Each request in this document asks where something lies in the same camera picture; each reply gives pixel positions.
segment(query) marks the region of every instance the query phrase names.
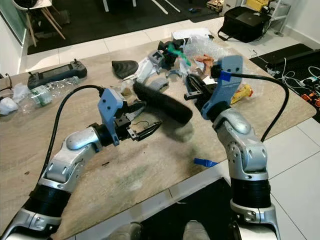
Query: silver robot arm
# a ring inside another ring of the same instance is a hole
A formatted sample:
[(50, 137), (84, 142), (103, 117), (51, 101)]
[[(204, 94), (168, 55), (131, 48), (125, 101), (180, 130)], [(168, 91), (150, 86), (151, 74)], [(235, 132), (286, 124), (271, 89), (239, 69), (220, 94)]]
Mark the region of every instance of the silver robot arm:
[(75, 190), (88, 161), (103, 147), (119, 145), (120, 140), (143, 140), (152, 135), (161, 122), (136, 132), (130, 128), (134, 117), (127, 117), (145, 103), (127, 102), (113, 89), (103, 91), (98, 109), (101, 125), (94, 123), (88, 128), (70, 134), (60, 151), (49, 160), (29, 199), (13, 217), (1, 240), (47, 240), (62, 221), (62, 213)]
[(55, 233), (86, 163), (101, 149), (99, 135), (92, 126), (69, 135), (1, 239), (44, 240)]
[(223, 144), (231, 178), (232, 222), (230, 240), (280, 240), (275, 206), (270, 199), (267, 172), (267, 150), (248, 121), (230, 108), (231, 98), (242, 79), (241, 56), (219, 59), (211, 69), (217, 84), (206, 85), (198, 76), (189, 74), (186, 100), (196, 99), (202, 117), (213, 122), (213, 129)]
[(270, 200), (267, 150), (243, 116), (229, 108), (213, 122), (223, 144), (231, 178), (233, 235), (242, 240), (280, 240), (276, 208)]

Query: game controller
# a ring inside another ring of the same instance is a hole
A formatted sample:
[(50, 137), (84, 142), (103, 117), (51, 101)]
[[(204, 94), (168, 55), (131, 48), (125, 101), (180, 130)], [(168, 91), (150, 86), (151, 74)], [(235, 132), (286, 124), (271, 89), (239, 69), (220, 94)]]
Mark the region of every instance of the game controller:
[(27, 86), (31, 90), (38, 86), (61, 81), (73, 76), (77, 76), (80, 79), (87, 76), (86, 67), (77, 59), (74, 59), (70, 64), (59, 66), (48, 71), (35, 73), (29, 72)]

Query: black bag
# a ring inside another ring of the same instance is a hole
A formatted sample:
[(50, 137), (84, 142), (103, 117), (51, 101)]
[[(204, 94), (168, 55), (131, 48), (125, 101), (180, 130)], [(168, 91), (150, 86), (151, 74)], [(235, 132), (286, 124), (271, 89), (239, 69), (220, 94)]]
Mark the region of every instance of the black bag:
[[(268, 28), (271, 16), (256, 12), (247, 7), (238, 6), (224, 14), (223, 26), (218, 31), (218, 36), (223, 41), (230, 38), (244, 43), (252, 42), (261, 37)], [(219, 35), (222, 32), (227, 38)]]
[(16, 4), (18, 4), (22, 8), (32, 8), (36, 5), (37, 0), (14, 0)]

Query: white tissue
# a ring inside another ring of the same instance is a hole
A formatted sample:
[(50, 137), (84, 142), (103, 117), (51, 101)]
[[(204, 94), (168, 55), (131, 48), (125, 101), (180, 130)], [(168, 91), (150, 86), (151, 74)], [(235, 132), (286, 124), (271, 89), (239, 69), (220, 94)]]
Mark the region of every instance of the white tissue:
[(0, 114), (8, 115), (10, 112), (18, 109), (18, 105), (10, 98), (5, 97), (0, 101)]

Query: white tile floor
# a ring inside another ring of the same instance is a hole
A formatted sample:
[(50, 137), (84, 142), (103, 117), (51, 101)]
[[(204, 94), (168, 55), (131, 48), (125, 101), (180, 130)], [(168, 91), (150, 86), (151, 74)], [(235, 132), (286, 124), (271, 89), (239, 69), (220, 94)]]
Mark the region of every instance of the white tile floor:
[[(73, 46), (36, 53), (27, 57), (27, 71), (67, 63), (73, 58), (85, 58), (129, 48), (171, 36), (172, 31), (198, 27), (208, 28), (213, 35), (223, 18), (193, 23), (176, 22), (119, 36), (85, 42)], [(244, 56), (251, 58), (297, 44), (290, 37), (280, 37), (271, 31), (256, 43), (236, 40), (227, 42)], [(272, 202), (282, 240), (318, 240), (320, 226), (320, 124), (312, 118), (294, 126), (267, 141), (268, 170)], [(223, 161), (170, 189), (76, 235), (77, 240), (102, 239), (118, 226), (141, 221), (163, 208), (207, 186), (220, 177), (229, 179), (228, 162)]]

